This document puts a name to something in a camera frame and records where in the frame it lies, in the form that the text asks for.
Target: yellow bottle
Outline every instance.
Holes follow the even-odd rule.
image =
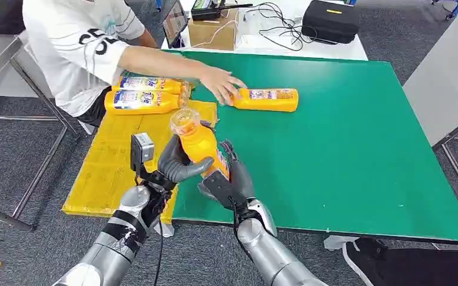
[[[166,113],[184,108],[190,98],[189,85],[179,95],[164,91],[110,91],[104,99],[106,112],[115,115]]]
[[[238,109],[293,112],[298,107],[299,94],[292,88],[247,89],[240,88],[241,99],[233,97]]]
[[[165,91],[180,94],[185,81],[166,79],[164,77],[121,76],[118,85],[112,86],[114,91]]]
[[[171,116],[169,127],[180,137],[183,150],[192,162],[200,162],[206,157],[212,157],[215,160],[210,169],[201,174],[203,178],[220,170],[229,180],[227,161],[217,148],[215,135],[209,128],[201,125],[200,116],[196,110],[190,108],[178,110]]]

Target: robotic arm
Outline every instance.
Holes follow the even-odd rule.
[[[255,198],[252,180],[232,146],[222,145],[229,156],[231,182],[214,172],[198,185],[204,195],[234,212],[234,234],[269,286],[327,286],[315,277],[277,238],[266,206]],[[174,135],[160,156],[158,170],[148,173],[144,162],[153,157],[154,145],[146,133],[131,139],[131,168],[136,186],[128,189],[120,205],[80,262],[54,286],[117,286],[150,231],[158,223],[176,183],[205,172],[213,163],[205,158],[191,164]]]
[[[198,184],[201,193],[234,212],[234,234],[269,286],[327,286],[313,275],[276,237],[266,205],[255,198],[252,180],[231,144],[221,143],[228,155],[231,182],[217,171]]]

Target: shoe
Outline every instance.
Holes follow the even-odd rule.
[[[367,286],[385,286],[376,265],[383,260],[387,248],[370,238],[359,238],[343,244],[343,257],[348,266],[359,275]]]

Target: green table surface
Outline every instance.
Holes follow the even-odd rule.
[[[250,88],[295,88],[294,113],[218,107],[279,228],[458,243],[458,202],[389,63],[183,52]],[[202,86],[193,99],[213,101]],[[231,223],[180,185],[173,220]]]

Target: black cable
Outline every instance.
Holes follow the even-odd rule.
[[[252,259],[252,256],[250,256],[250,253],[248,253],[248,251],[245,249],[245,247],[243,246],[243,243],[240,241],[240,239],[238,238],[238,226],[240,225],[239,222],[238,222],[238,215],[237,215],[237,210],[236,210],[236,203],[234,202],[233,198],[231,196],[228,197],[229,201],[231,202],[231,204],[233,204],[233,213],[234,213],[234,222],[233,222],[233,232],[234,232],[234,236],[236,237],[236,240],[238,241],[238,244],[240,245],[240,247],[243,249],[243,251],[245,252],[245,254],[248,256],[248,258],[250,258],[250,261],[253,262],[253,259]]]
[[[164,236],[162,234],[162,223],[160,222],[160,217],[159,217],[159,228],[160,228],[159,261],[157,262],[157,272],[155,273],[155,281],[153,282],[153,286],[157,286],[157,280],[159,279],[160,262],[162,260],[162,246],[163,246],[163,243],[164,243]]]
[[[300,50],[303,49],[304,43],[312,43],[312,42],[317,40],[317,30],[315,28],[313,28],[311,26],[306,26],[306,25],[296,25],[296,23],[293,20],[283,17],[282,10],[275,3],[263,2],[263,3],[259,4],[259,5],[253,6],[251,8],[255,8],[255,9],[247,10],[243,14],[243,21],[246,21],[246,13],[252,12],[252,11],[259,11],[261,16],[263,16],[264,18],[277,18],[277,19],[279,19],[281,21],[283,26],[276,26],[276,27],[272,27],[270,29],[261,29],[261,30],[258,31],[259,35],[261,35],[262,37],[264,37],[268,41],[270,41],[270,42],[272,42],[272,43],[274,43],[274,44],[276,44],[278,46],[281,46],[283,48],[286,48],[286,49],[289,49],[291,51],[296,51],[297,52],[297,51],[300,51]],[[275,15],[265,15],[265,14],[262,13],[263,11],[271,11],[271,12],[274,12]],[[305,39],[303,37],[303,34],[301,33],[301,31],[297,30],[297,29],[302,28],[302,27],[307,27],[307,28],[310,28],[313,31],[315,31],[315,36],[313,38],[310,37],[310,39]],[[274,40],[270,39],[268,36],[266,36],[264,34],[265,32],[269,32],[269,31],[276,30],[276,29],[285,29],[285,31],[280,33],[278,36],[282,36],[283,34],[290,33],[292,38],[294,39],[294,41],[292,42],[292,45],[294,45],[295,43],[299,42],[301,44],[301,46],[298,49],[294,49],[294,48],[291,48],[289,46],[277,43],[277,42],[275,42]]]

